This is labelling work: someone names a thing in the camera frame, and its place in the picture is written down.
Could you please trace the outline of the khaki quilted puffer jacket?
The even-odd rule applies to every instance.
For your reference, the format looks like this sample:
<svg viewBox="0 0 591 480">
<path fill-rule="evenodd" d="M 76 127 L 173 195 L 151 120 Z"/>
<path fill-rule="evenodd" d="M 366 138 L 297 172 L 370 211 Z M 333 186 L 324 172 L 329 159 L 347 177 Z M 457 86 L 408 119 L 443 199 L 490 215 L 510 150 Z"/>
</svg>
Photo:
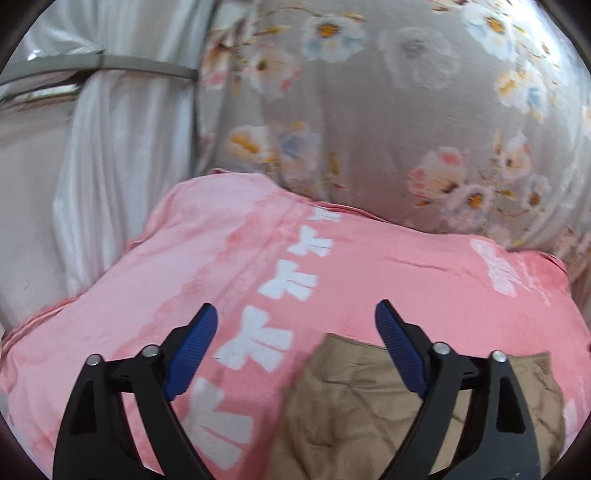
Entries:
<svg viewBox="0 0 591 480">
<path fill-rule="evenodd" d="M 509 360 L 533 421 L 544 475 L 565 443 L 562 391 L 548 352 Z M 458 394 L 432 471 L 450 465 L 470 397 L 469 391 Z M 284 396 L 264 478 L 379 479 L 421 405 L 384 348 L 329 334 Z"/>
</svg>

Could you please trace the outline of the grey curtain tieback band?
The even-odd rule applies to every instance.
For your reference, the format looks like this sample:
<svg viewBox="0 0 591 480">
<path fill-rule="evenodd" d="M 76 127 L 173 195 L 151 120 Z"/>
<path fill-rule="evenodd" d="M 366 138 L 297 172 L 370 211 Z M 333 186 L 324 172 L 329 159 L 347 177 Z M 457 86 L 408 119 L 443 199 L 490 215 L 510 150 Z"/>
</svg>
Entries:
<svg viewBox="0 0 591 480">
<path fill-rule="evenodd" d="M 199 72 L 180 65 L 151 59 L 106 55 L 103 52 L 36 57 L 7 65 L 1 73 L 1 84 L 37 75 L 65 71 L 119 70 L 197 80 Z"/>
</svg>

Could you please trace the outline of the pink white patterned blanket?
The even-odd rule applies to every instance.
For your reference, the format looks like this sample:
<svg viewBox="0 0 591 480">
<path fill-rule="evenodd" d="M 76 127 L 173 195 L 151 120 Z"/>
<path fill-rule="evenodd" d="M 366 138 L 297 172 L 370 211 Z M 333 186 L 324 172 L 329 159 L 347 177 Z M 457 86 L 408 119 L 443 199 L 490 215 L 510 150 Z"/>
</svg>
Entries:
<svg viewBox="0 0 591 480">
<path fill-rule="evenodd" d="M 578 433 L 590 411 L 590 333 L 558 259 L 417 232 L 239 173 L 179 184 L 95 285 L 6 341 L 5 411 L 50 472 L 84 360 L 133 356 L 209 303 L 218 328 L 174 409 L 217 478 L 259 479 L 297 371 L 329 333 L 378 344 L 384 299 L 464 354 L 548 352 L 563 393 L 551 414 Z"/>
</svg>

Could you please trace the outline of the silver grey satin curtain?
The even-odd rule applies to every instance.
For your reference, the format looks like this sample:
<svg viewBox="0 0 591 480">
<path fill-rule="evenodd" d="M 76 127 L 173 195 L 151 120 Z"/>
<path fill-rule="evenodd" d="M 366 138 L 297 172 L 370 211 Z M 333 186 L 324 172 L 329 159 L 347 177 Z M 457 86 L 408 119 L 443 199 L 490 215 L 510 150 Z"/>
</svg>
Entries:
<svg viewBox="0 0 591 480">
<path fill-rule="evenodd" d="M 57 1 L 8 65 L 103 52 L 197 69 L 209 1 Z M 1 327 L 88 289 L 192 172 L 197 80 L 65 71 L 1 84 Z"/>
</svg>

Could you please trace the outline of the grey floral bed sheet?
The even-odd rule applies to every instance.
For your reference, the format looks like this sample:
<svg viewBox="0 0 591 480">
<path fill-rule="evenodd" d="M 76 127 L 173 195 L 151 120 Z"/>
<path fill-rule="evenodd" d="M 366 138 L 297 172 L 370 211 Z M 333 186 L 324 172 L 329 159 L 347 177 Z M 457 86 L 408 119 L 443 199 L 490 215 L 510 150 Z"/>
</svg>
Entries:
<svg viewBox="0 0 591 480">
<path fill-rule="evenodd" d="M 590 72 L 536 1 L 219 1 L 197 171 L 590 271 Z"/>
</svg>

